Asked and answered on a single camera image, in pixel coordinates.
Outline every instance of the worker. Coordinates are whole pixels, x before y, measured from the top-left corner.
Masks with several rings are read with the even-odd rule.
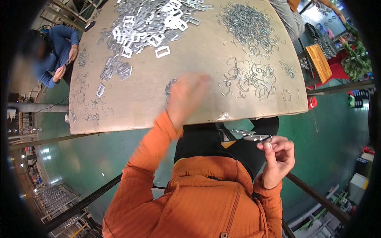
[[[342,36],[338,37],[342,50],[328,60],[332,75],[324,83],[317,83],[316,87],[326,84],[333,78],[358,81],[361,76],[372,72],[368,51],[362,43],[358,30],[351,26],[341,13],[338,14],[338,17],[355,41],[350,45],[348,40]]]
[[[298,12],[300,0],[269,0],[285,26],[291,41],[294,42],[306,30]]]
[[[183,130],[209,85],[209,76],[199,73],[185,74],[173,84],[168,108],[157,116],[123,169],[103,219],[105,238],[282,237],[280,190],[295,163],[294,144],[273,136],[257,144],[243,140],[239,145],[238,140],[231,146],[237,144],[238,151],[224,150],[208,124]],[[278,118],[263,119],[257,133],[275,134]],[[171,180],[164,195],[153,200],[155,170],[171,141],[179,137]],[[267,164],[255,178],[262,165],[250,166],[257,160]]]
[[[57,25],[46,34],[29,30],[20,48],[23,56],[32,61],[38,80],[46,87],[53,88],[62,78],[70,86],[78,44],[76,29]]]

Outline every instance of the epoxy floor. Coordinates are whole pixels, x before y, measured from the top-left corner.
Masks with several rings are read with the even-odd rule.
[[[335,80],[329,82],[330,85],[336,83]],[[38,101],[58,103],[68,95],[69,87],[61,82],[55,88],[47,89],[46,95],[40,95]],[[318,106],[307,113],[280,117],[278,135],[286,136],[295,143],[296,163],[292,173],[321,194],[326,194],[332,186],[340,184],[340,189],[343,189],[349,181],[356,160],[368,142],[368,110],[351,109],[347,93],[319,96],[317,101]],[[69,135],[69,124],[64,122],[64,115],[37,114],[37,126],[43,128],[39,139]],[[121,173],[147,131],[111,132],[109,135],[87,136],[40,146],[37,151],[38,161],[45,167],[43,176],[47,182],[65,183],[84,198]],[[165,187],[169,181],[175,147],[176,143],[172,143],[156,171],[155,185]],[[116,188],[110,189],[89,205],[91,214],[99,223]],[[312,198],[287,178],[283,180],[281,197],[285,220],[292,219],[315,204]]]

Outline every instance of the fingernail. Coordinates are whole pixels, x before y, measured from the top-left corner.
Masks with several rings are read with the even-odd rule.
[[[271,149],[271,144],[269,142],[265,142],[264,143],[264,146],[267,148],[267,149]]]

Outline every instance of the zipper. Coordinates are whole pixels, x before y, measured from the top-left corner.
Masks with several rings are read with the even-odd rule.
[[[235,201],[233,204],[232,213],[230,214],[229,223],[227,224],[226,232],[221,232],[220,238],[227,238],[227,235],[229,234],[230,229],[232,228],[233,218],[234,218],[235,210],[237,209],[239,197],[240,197],[240,192],[239,192],[239,186],[238,186],[237,194],[235,195]]]

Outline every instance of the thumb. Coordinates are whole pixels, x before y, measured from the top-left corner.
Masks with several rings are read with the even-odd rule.
[[[268,166],[275,167],[277,165],[277,159],[275,158],[275,151],[272,148],[272,145],[269,142],[265,142],[263,148]]]

